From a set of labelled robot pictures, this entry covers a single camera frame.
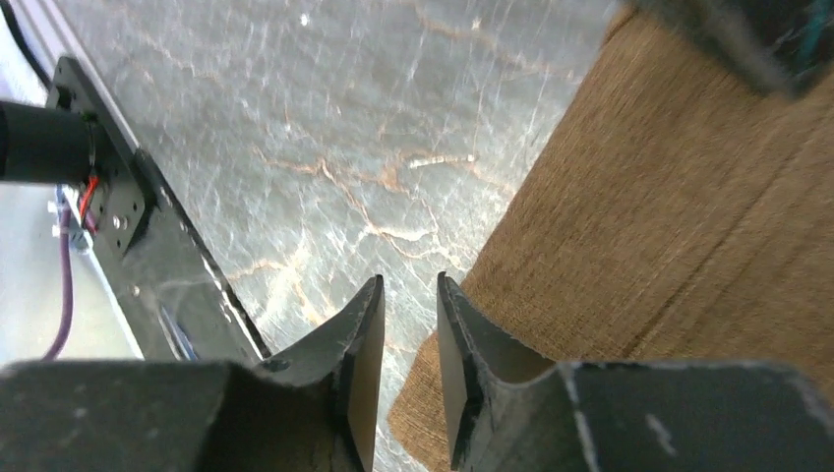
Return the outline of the brown cloth napkin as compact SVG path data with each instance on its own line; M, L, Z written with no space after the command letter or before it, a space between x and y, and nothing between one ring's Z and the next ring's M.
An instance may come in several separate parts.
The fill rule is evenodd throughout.
M780 364L833 411L833 68L764 95L628 4L456 283L550 360ZM438 322L388 422L455 471Z

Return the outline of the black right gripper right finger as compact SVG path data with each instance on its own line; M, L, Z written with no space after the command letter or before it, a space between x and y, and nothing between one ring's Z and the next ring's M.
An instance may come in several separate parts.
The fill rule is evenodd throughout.
M553 361L444 273L438 346L455 471L829 471L833 411L753 360Z

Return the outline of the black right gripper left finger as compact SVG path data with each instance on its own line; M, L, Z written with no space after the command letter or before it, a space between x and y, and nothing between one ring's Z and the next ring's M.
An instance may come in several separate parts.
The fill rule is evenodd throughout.
M254 366L23 362L1 372L5 471L369 471L385 291Z

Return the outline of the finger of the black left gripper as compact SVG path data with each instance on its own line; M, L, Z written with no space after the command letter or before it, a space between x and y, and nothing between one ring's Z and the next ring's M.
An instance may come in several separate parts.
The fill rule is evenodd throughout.
M833 68L833 3L631 1L713 55L752 89L796 98Z

